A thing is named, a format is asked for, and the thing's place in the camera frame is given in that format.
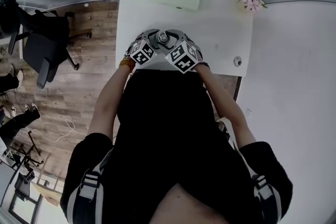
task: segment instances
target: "bracelet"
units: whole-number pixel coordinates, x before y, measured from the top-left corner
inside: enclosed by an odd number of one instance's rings
[[[128,58],[128,57],[124,57],[120,64],[119,64],[119,67],[122,66],[122,65],[127,65],[130,67],[131,69],[131,72],[133,71],[134,67],[135,67],[135,61],[132,59],[132,58]]]
[[[210,69],[210,66],[209,66],[209,64],[207,62],[198,62],[198,63],[200,63],[202,65],[205,65],[205,66],[209,67],[209,69]]]

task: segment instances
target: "shoe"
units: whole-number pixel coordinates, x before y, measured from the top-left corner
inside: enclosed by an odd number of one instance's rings
[[[38,107],[37,107],[37,105],[36,105],[35,103],[31,103],[31,106],[33,107],[33,110],[36,109],[37,111],[39,111],[39,110],[38,110]]]
[[[26,111],[27,110],[31,111],[30,108],[29,108],[29,106],[28,106],[28,104],[25,104],[25,108],[26,108]]]
[[[12,117],[12,116],[10,115],[10,112],[9,112],[5,107],[3,107],[2,110],[4,111],[5,116],[6,116],[7,118],[11,118],[11,117]]]
[[[11,74],[12,77],[14,77],[14,66],[12,64],[9,65],[9,74]]]
[[[22,81],[23,81],[23,71],[20,70],[16,77],[17,77],[17,80],[19,81],[19,86],[17,88],[20,88],[22,85]]]
[[[14,106],[12,106],[12,116],[13,116],[13,117],[16,117],[16,116],[17,116],[16,109],[15,109]]]

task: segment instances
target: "pink flower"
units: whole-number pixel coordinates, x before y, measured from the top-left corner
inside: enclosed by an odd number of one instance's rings
[[[258,12],[261,9],[261,2],[250,1],[247,3],[247,9],[252,13]]]

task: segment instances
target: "floor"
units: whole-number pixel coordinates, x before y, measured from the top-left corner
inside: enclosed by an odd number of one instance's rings
[[[47,83],[44,89],[36,87],[38,74],[32,70],[24,60],[19,59],[18,44],[11,57],[5,55],[0,61],[0,75],[9,71],[9,63],[23,69],[24,81],[17,93],[9,92],[9,104],[0,99],[0,104],[14,105],[21,113],[26,103],[35,102],[40,110],[41,118],[33,122],[29,128],[38,129],[44,136],[56,141],[71,130],[66,123],[70,119],[76,125],[76,130],[86,134],[97,97],[115,72],[115,43],[118,19],[118,2],[91,2],[88,7],[77,4],[57,9],[62,16],[72,11],[75,17],[70,19],[71,31],[78,33],[85,29],[92,29],[91,39],[77,39],[69,53],[75,63],[80,63],[78,71],[66,61],[62,63],[52,83]],[[223,86],[233,96],[237,77],[218,76]],[[117,135],[119,122],[114,122],[114,135]],[[46,159],[50,155],[45,170],[59,176],[66,177],[68,163],[74,147],[85,137],[77,132],[71,132],[67,137],[52,142],[37,131],[32,132],[37,147],[42,150],[42,156],[33,154],[38,160]],[[23,143],[25,149],[31,146],[27,129],[17,134],[16,144]]]

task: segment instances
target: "backpack strap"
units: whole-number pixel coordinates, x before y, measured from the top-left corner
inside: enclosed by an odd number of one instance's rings
[[[80,185],[71,193],[67,207],[69,224],[102,223],[104,188],[100,177],[111,153],[112,150],[92,171],[87,170]]]
[[[270,184],[267,183],[264,175],[258,175],[246,162],[244,156],[239,151],[236,141],[236,136],[233,131],[231,121],[227,118],[221,118],[217,121],[220,125],[224,125],[228,134],[230,135],[230,141],[233,144],[235,151],[241,156],[244,161],[251,179],[255,182],[254,196],[259,199],[262,215],[266,224],[276,224],[281,220],[281,199],[278,191]]]

